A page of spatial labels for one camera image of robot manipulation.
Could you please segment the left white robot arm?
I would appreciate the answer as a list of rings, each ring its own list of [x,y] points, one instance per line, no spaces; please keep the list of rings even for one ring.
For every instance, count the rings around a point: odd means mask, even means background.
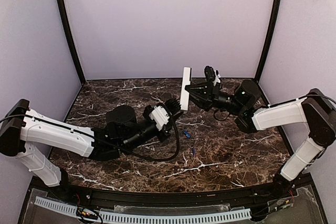
[[[173,130],[176,151],[171,157],[160,158],[165,162],[177,157],[180,151],[176,120],[182,114],[177,99],[169,99],[165,103],[146,106],[143,121],[137,122],[135,110],[121,105],[106,113],[107,124],[101,129],[47,118],[31,109],[28,100],[21,99],[1,119],[1,153],[20,160],[46,186],[65,186],[68,184],[67,172],[51,163],[35,143],[68,150],[95,161],[117,159],[121,153],[155,161],[155,158],[135,153],[134,149],[155,137],[163,142]]]

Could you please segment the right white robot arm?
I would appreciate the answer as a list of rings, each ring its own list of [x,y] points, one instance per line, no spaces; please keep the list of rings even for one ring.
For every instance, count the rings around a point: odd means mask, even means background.
[[[235,123],[244,133],[256,133],[271,127],[306,123],[309,134],[273,178],[274,195],[288,190],[297,176],[335,141],[335,107],[319,89],[300,98],[255,108],[261,92],[252,80],[244,80],[233,95],[221,91],[212,80],[183,87],[199,108],[216,108],[236,116]]]

